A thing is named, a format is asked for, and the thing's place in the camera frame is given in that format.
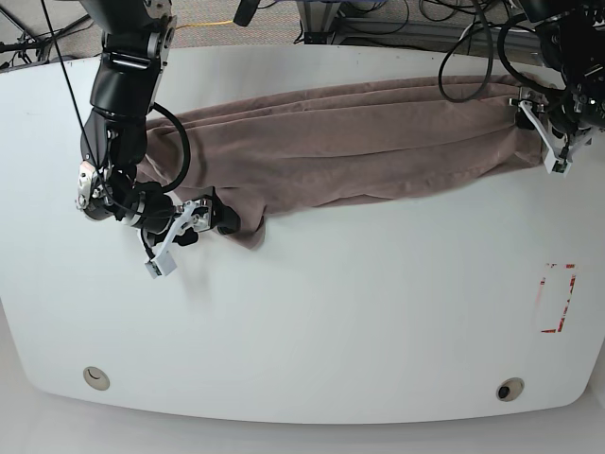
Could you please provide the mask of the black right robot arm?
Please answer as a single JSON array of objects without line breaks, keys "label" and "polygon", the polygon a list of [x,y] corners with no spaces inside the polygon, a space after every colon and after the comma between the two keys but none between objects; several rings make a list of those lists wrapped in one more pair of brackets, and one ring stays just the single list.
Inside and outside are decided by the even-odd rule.
[{"label": "black right robot arm", "polygon": [[[139,231],[152,277],[177,268],[173,244],[188,246],[199,234],[236,233],[240,217],[214,187],[176,204],[170,197],[188,173],[192,150],[181,121],[155,101],[177,26],[169,1],[85,1],[82,6],[103,31],[91,113],[81,123],[76,205],[87,218],[117,221]],[[147,115],[155,111],[175,128],[181,168],[167,184],[141,183],[137,167],[147,153]]]}]

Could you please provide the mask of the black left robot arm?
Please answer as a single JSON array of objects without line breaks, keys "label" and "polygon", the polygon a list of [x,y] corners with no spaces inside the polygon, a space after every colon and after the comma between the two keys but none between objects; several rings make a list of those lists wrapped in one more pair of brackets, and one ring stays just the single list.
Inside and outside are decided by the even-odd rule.
[{"label": "black left robot arm", "polygon": [[[501,26],[497,52],[502,65],[524,89],[512,102],[540,134],[549,173],[568,173],[573,156],[604,132],[604,3],[522,1],[522,12]],[[505,52],[509,31],[533,25],[547,67],[564,87],[547,87],[516,71]]]}]

